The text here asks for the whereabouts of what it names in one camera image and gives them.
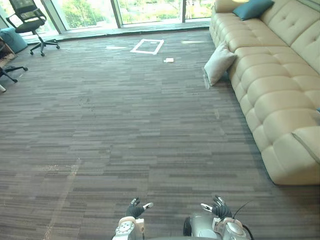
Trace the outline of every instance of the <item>window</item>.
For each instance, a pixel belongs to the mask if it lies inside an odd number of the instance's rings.
[[[67,30],[117,28],[110,0],[52,0],[52,3]]]
[[[52,34],[56,33],[57,34],[58,32],[56,31],[50,17],[48,17],[48,14],[45,10],[45,7],[41,3],[41,0],[34,0],[34,3],[47,17],[47,21],[45,22],[45,24],[43,26],[40,26],[36,32],[38,34],[44,34],[44,33],[52,33]],[[0,0],[0,6],[7,14],[7,16],[5,16],[5,17],[11,16],[12,14],[15,13],[9,0]],[[16,15],[12,16],[10,19],[11,19],[12,23],[16,26],[19,26],[22,23],[21,20]],[[32,35],[32,32],[22,33],[21,35],[22,36]]]
[[[209,18],[213,0],[186,0],[185,19]]]
[[[182,0],[118,0],[123,24],[178,23]]]

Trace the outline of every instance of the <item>office chair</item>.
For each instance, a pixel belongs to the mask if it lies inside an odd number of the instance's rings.
[[[6,51],[3,51],[5,48],[6,48],[6,43],[5,43],[5,41],[4,41],[2,38],[0,38],[0,59],[1,59],[1,60],[7,58],[7,56],[8,56],[8,53],[7,53]],[[11,79],[14,83],[16,83],[16,82],[18,82],[18,80],[10,77],[10,76],[8,75],[8,73],[9,73],[9,72],[12,72],[12,71],[15,71],[15,70],[18,70],[18,69],[23,69],[23,70],[25,70],[25,71],[28,71],[28,68],[27,68],[27,67],[24,67],[24,66],[11,66],[11,67],[7,67],[7,68],[2,68],[2,67],[0,67],[0,78],[1,78],[3,75],[5,75],[5,76],[7,76],[9,79]],[[5,91],[6,91],[6,89],[3,88],[1,85],[0,85],[0,90],[1,90],[1,92],[5,92]]]
[[[43,53],[44,47],[47,45],[54,45],[57,49],[60,49],[57,40],[52,39],[48,41],[43,41],[43,39],[38,35],[36,30],[43,26],[46,23],[47,17],[42,13],[42,11],[37,8],[34,0],[9,0],[14,14],[7,17],[6,20],[15,28],[15,32],[18,34],[32,32],[33,35],[37,35],[40,43],[38,43],[35,47],[30,50],[30,54],[33,55],[33,50],[40,47],[41,56],[44,57]],[[21,21],[22,24],[16,27],[10,20],[10,18],[16,15]]]

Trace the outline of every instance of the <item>teal throw pillow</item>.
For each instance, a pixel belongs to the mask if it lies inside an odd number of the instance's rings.
[[[242,21],[260,17],[275,2],[271,0],[250,0],[233,10]]]

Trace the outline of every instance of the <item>tufted sofa backrest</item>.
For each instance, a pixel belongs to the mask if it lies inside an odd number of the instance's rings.
[[[297,0],[273,0],[261,20],[320,74],[320,12]]]

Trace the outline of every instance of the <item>beige leather sofa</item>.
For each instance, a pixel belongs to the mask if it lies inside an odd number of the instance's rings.
[[[240,1],[217,0],[209,29],[237,54],[228,73],[266,170],[275,184],[320,184],[320,13],[273,0],[241,21]]]

